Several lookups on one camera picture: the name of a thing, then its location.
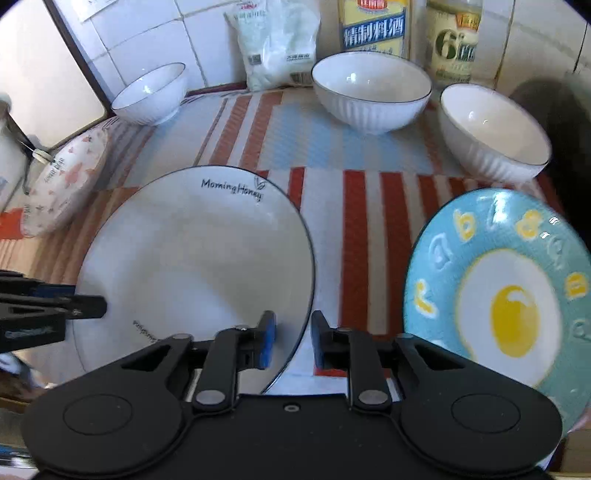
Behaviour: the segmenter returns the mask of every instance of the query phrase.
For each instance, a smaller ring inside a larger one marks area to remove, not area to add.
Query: blue plate
[[[533,197],[475,190],[423,230],[404,326],[537,388],[566,434],[591,397],[591,264],[573,228]]]

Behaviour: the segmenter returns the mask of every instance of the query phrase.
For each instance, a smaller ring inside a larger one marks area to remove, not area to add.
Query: metal screw
[[[285,410],[288,413],[295,413],[297,411],[300,411],[300,406],[296,403],[289,403],[285,407],[283,407],[283,410]]]
[[[359,394],[359,401],[366,405],[381,405],[388,400],[388,394],[380,390],[365,390]]]
[[[226,399],[219,390],[203,390],[197,394],[195,400],[201,405],[219,405]]]

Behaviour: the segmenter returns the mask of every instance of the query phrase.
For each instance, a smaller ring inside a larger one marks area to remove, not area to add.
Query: striped tablecloth
[[[100,226],[139,187],[190,166],[240,166],[275,183],[300,209],[317,263],[313,308],[333,326],[391,337],[402,331],[404,277],[423,226],[450,199],[490,186],[466,178],[433,110],[402,131],[364,137],[325,113],[309,89],[198,96],[158,128],[121,120],[105,128],[113,147],[86,207],[67,227],[23,239],[17,196],[0,218],[0,268],[73,284]],[[560,210],[545,176],[518,188]],[[71,337],[24,356],[54,382],[83,372]],[[326,372],[315,372],[313,362],[308,332],[284,376],[326,391],[314,378]]]

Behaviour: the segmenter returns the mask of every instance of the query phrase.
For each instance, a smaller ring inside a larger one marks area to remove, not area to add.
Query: plastic bag
[[[247,0],[228,13],[250,90],[312,85],[320,11],[316,0]]]

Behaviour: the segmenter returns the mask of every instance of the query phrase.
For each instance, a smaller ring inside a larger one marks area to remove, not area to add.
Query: silver bolt
[[[203,390],[195,397],[201,405],[219,405],[225,399],[226,396],[219,390]]]
[[[359,401],[366,405],[381,405],[387,400],[388,395],[380,390],[365,390],[359,394]]]

